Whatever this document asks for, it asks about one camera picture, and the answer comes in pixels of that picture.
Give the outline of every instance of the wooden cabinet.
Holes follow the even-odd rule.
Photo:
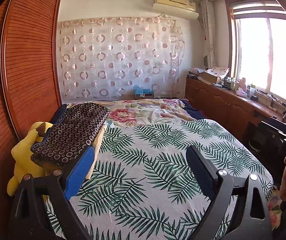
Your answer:
[[[13,201],[6,192],[15,165],[11,149],[27,135],[33,123],[50,121],[61,105],[55,55],[59,3],[60,0],[6,0],[0,6],[0,233],[3,235],[7,235]]]
[[[210,97],[211,100],[211,112],[209,116],[213,116],[213,120],[221,124],[221,126],[227,126],[227,117],[229,112],[229,104],[227,99],[219,95],[219,93],[213,93]]]
[[[240,100],[240,102],[232,101],[228,107],[226,129],[239,141],[243,140],[250,119],[252,109],[247,105]]]
[[[187,78],[185,93],[195,109],[202,110],[208,119],[218,122],[239,141],[243,140],[253,110],[250,104],[233,92],[191,78]]]

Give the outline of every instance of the bottle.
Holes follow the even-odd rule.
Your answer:
[[[239,81],[235,81],[234,91],[236,92],[239,88]]]
[[[227,76],[224,78],[224,86],[227,86]]]
[[[249,89],[249,98],[255,95],[255,85],[251,84],[251,88]]]
[[[230,79],[230,88],[231,88],[231,90],[234,90],[234,88],[235,88],[235,79],[234,78]]]

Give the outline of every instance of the blue foam pad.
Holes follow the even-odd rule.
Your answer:
[[[71,197],[76,196],[78,193],[85,176],[94,162],[94,151],[95,148],[93,146],[88,147],[78,163],[74,166],[70,175],[67,177],[64,191],[64,195],[67,200],[70,200]]]

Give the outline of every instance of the floral blanket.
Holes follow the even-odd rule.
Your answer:
[[[178,99],[141,99],[123,101],[94,101],[110,110],[108,120],[117,127],[132,127],[161,123],[193,121]]]
[[[210,200],[185,157],[195,145],[217,168],[233,176],[258,175],[267,199],[272,177],[227,130],[212,120],[108,128],[91,179],[70,202],[93,239],[185,240],[196,228]],[[226,231],[236,197],[216,238]],[[51,202],[48,215],[62,236]]]

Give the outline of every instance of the dark patterned cloth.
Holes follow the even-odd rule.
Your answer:
[[[31,147],[31,160],[64,166],[86,150],[96,138],[109,111],[95,103],[84,103],[68,108],[47,132],[43,142]]]

